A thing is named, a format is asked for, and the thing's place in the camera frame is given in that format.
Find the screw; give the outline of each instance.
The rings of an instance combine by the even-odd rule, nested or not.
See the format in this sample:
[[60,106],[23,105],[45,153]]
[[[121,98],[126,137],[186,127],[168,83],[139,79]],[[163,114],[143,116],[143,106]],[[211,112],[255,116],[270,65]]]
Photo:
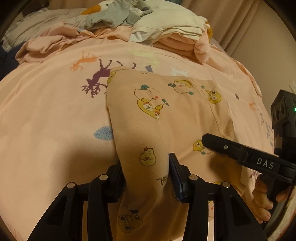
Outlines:
[[103,174],[103,175],[100,176],[100,180],[102,180],[102,181],[105,181],[107,179],[108,179],[108,176],[105,175],[105,174]]
[[198,176],[197,175],[190,175],[189,178],[192,180],[192,181],[196,181],[198,179]]
[[67,184],[67,188],[71,189],[73,187],[75,187],[75,183],[68,183]]
[[228,183],[228,182],[223,182],[223,187],[225,187],[225,188],[230,188],[230,183]]

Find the purple deer print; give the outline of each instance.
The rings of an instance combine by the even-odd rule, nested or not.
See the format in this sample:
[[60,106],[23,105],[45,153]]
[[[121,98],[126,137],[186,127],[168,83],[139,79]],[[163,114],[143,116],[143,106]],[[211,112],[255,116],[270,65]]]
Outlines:
[[[108,78],[109,75],[110,75],[110,69],[108,69],[108,67],[112,63],[112,60],[110,59],[110,63],[106,67],[103,67],[101,59],[99,59],[99,61],[100,61],[100,70],[93,75],[92,79],[86,79],[88,85],[81,86],[81,88],[83,88],[82,90],[85,91],[86,94],[89,91],[91,91],[91,97],[92,98],[95,95],[97,95],[98,93],[100,93],[100,91],[101,91],[100,86],[103,86],[103,87],[107,88],[107,85],[102,84],[102,83],[99,82],[100,78],[101,77]],[[136,63],[133,63],[133,65],[134,66],[132,67],[132,69],[135,69],[135,67],[137,66]]]

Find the human hand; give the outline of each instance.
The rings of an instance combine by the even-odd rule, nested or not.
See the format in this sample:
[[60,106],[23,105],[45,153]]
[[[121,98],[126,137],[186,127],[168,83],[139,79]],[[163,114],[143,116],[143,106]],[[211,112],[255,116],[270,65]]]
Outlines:
[[[288,199],[292,186],[289,186],[286,190],[280,192],[276,196],[276,201],[286,201]],[[268,210],[271,210],[274,206],[273,202],[267,198],[267,185],[262,181],[261,175],[258,176],[255,189],[253,191],[254,199],[252,201],[253,214],[259,223],[269,221],[271,214]],[[296,194],[295,188],[292,191],[291,197]]]

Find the power outlet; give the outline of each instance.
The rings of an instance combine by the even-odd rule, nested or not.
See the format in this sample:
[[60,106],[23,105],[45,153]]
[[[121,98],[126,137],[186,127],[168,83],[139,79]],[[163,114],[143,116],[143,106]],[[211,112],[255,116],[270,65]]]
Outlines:
[[296,94],[296,81],[295,80],[290,84],[290,88],[293,91],[293,93]]

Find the orange deer print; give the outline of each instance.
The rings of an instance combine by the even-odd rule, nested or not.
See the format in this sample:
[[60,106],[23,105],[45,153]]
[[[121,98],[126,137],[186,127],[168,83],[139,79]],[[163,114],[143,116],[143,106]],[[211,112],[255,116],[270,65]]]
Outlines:
[[80,64],[82,63],[93,63],[93,62],[96,62],[96,60],[99,58],[99,57],[96,57],[93,55],[93,57],[89,57],[89,54],[84,57],[84,52],[82,51],[82,58],[79,59],[76,63],[73,64],[72,67],[70,67],[70,70],[72,70],[73,72],[77,71],[78,69],[80,70],[83,70],[83,67],[80,66]]

